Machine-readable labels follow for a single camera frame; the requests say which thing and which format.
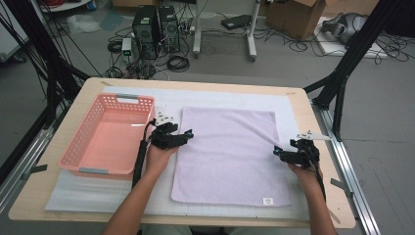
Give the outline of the aluminium rail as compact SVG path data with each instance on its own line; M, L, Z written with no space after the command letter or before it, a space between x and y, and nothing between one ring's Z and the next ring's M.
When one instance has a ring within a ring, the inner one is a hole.
M37 166L68 110L58 108L51 123L46 121L47 113L43 111L9 158L0 166L0 215L27 182L21 180L22 173Z
M347 185L353 192L352 198L347 198L351 205L353 220L358 224L364 235L381 235L378 224L371 212L363 190L358 182L354 168L346 151L343 141L339 141L332 130L334 119L329 111L321 110L312 105L312 110L317 118L321 131L331 138L329 150L334 160L335 168L340 175L340 181Z

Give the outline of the grey rounded device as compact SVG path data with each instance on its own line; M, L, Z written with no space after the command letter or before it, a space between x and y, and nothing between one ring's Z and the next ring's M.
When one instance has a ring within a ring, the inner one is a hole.
M366 19L356 13L339 13L336 17L324 21L321 31L329 32L344 45L349 44L363 28Z

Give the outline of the pink plastic basket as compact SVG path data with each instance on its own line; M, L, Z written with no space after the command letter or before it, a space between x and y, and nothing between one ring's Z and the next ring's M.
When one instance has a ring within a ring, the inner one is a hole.
M96 96L59 160L77 176L130 180L146 124L155 117L150 96Z

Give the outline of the grey metal bracket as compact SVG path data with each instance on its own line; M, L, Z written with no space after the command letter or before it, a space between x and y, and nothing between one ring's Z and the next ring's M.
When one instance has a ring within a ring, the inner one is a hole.
M334 185L334 186L336 186L336 187L338 187L338 188L342 189L342 190L345 192L345 195L346 195L346 197L347 197L347 198L352 198L352 197L353 197L353 192L351 192L351 191L348 189L347 185L346 185L346 184L344 184L342 181L337 180L337 179L335 179L335 178L331 178L331 179L330 179L330 183L331 183L332 185Z
M33 166L27 172L22 173L21 180L28 180L32 174L45 171L47 170L47 168L48 168L47 164Z

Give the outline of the white adapter box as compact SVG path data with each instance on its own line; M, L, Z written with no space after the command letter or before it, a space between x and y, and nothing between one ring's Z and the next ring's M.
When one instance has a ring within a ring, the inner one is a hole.
M131 38L122 39L121 52L124 56L130 56L132 54L132 39Z

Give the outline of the white flat board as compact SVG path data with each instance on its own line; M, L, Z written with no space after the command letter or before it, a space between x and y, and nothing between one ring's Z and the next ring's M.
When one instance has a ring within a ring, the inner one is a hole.
M343 56L346 53L346 46L342 44L330 32L322 31L322 23L324 21L328 21L328 18L321 17L319 19L317 27L314 29L314 32L313 32L314 40L317 42L321 52L324 55L338 56L338 57ZM370 59L375 59L375 58L384 59L386 56L387 54L377 43L373 43L372 46L369 48L369 50L365 54L365 58L370 58Z

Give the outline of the person's right hand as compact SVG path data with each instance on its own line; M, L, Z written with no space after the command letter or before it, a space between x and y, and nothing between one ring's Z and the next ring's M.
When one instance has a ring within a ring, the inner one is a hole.
M294 164L289 164L289 169L297 176L300 187L305 195L321 194L321 188L314 171L309 168L301 168Z

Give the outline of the lilac printed towel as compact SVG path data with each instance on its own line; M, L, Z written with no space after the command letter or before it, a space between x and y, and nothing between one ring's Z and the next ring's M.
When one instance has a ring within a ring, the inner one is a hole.
M193 204L282 207L292 200L275 114L268 111L183 109L181 129L194 138L177 153L171 199Z

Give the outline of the black flat box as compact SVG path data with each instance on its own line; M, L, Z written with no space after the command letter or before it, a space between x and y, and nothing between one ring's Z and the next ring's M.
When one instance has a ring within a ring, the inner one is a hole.
M221 21L221 25L228 30L233 30L236 28L244 27L251 22L251 15L241 15L237 17L232 17Z

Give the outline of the white grid mat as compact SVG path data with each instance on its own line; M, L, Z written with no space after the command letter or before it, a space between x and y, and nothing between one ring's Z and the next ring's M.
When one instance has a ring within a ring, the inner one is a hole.
M106 87L103 93L150 96L155 99L156 113L173 117L181 129L183 109L186 107L268 111L275 114L279 145L289 149L290 139L298 134L291 102L287 96L260 95L233 92L209 92L156 88ZM144 134L151 132L149 122ZM254 207L220 204L193 204L171 199L177 154L161 175L146 207L149 215L224 216L246 218L298 219L307 217L304 196L294 175L286 167L286 176L292 202L282 207ZM46 205L50 212L114 212L131 189L130 180L77 176L61 169L57 184Z

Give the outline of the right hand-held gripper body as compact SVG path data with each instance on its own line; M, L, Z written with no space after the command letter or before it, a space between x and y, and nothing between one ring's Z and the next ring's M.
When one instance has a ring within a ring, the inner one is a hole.
M295 152L284 151L284 154L280 156L280 160L287 164L300 165L302 168L308 168L310 166L318 166L320 161L320 152L314 145L314 140L330 141L329 136L314 133L308 130L305 133L297 135L299 145Z

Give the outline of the clear plastic bag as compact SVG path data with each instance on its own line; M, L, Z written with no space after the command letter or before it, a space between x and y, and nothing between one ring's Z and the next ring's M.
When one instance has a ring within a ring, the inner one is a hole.
M73 15L67 18L71 34L90 33L100 29L100 24L89 15Z

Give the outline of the person's left hand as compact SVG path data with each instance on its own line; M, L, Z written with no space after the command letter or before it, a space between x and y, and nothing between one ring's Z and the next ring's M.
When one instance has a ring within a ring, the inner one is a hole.
M178 151L178 147L171 149L160 149L151 145L147 151L146 175L159 177L165 170L170 157Z

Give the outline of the brown cardboard box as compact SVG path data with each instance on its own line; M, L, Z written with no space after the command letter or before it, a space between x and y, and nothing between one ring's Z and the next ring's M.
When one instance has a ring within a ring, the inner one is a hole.
M313 33L325 8L325 0L274 0L268 6L266 25L305 40Z

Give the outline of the black computer tower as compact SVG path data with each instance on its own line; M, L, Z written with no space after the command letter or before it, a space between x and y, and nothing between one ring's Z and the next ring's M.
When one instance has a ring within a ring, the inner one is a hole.
M140 57L155 59L157 57L156 44L161 39L157 7L140 5L135 14L132 29Z
M178 52L180 50L179 31L174 7L161 6L159 14L164 51L167 53Z

